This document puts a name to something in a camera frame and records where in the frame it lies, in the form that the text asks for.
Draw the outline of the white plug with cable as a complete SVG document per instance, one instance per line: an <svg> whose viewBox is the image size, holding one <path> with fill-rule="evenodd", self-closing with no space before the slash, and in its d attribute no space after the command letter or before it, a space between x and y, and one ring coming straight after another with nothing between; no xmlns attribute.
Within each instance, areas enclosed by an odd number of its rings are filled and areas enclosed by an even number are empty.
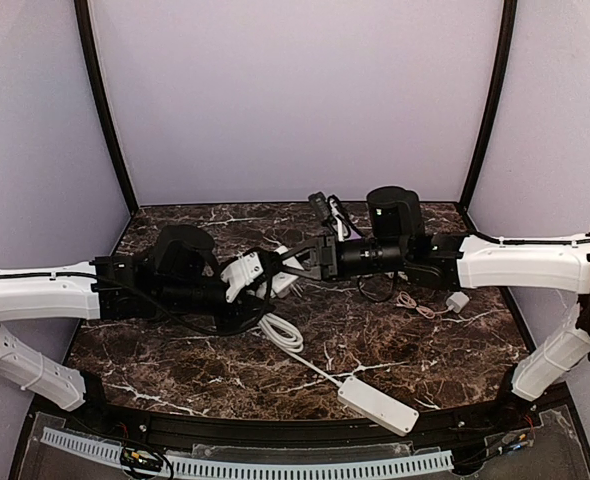
<svg viewBox="0 0 590 480"><path fill-rule="evenodd" d="M335 386L342 385L339 380L300 356L304 350L304 337L295 325L272 313L264 315L258 325L264 336L282 352Z"/></svg>

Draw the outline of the white cube socket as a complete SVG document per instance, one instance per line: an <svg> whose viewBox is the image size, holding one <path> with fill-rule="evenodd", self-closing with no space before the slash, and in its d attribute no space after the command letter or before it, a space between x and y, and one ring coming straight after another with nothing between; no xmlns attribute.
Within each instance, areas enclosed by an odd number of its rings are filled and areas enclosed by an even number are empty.
<svg viewBox="0 0 590 480"><path fill-rule="evenodd" d="M286 253L287 247L284 245L280 245L276 250L275 253L283 254ZM285 264L289 267L303 270L301 263L294 257L291 257L285 261ZM289 294L293 294L299 298L302 297L303 289L300 287L298 282L299 277L296 275L292 275L285 272L280 272L273 277L272 287L271 287L271 298L285 298ZM259 289L257 290L257 295L261 298L265 296L266 293L267 282L264 282L260 285Z"/></svg>

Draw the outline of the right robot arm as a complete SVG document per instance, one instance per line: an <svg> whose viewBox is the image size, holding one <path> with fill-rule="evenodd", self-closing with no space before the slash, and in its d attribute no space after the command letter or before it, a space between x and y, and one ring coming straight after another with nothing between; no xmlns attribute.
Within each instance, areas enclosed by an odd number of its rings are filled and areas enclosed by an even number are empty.
<svg viewBox="0 0 590 480"><path fill-rule="evenodd" d="M530 287L575 293L576 314L512 372L510 395L523 402L538 399L590 353L590 232L535 239L416 234L343 242L319 236L281 254L276 267L321 281L401 272L410 284L434 290Z"/></svg>

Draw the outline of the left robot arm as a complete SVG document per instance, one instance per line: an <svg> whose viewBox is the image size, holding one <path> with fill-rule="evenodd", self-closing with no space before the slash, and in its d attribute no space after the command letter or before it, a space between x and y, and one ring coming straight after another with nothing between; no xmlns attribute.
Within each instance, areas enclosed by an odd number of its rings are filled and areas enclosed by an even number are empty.
<svg viewBox="0 0 590 480"><path fill-rule="evenodd" d="M106 413L101 379L29 348L5 323L29 319L166 318L206 336L233 336L270 312L251 286L273 282L276 255L251 252L225 264L210 253L143 252L35 270L0 270L0 376L77 416Z"/></svg>

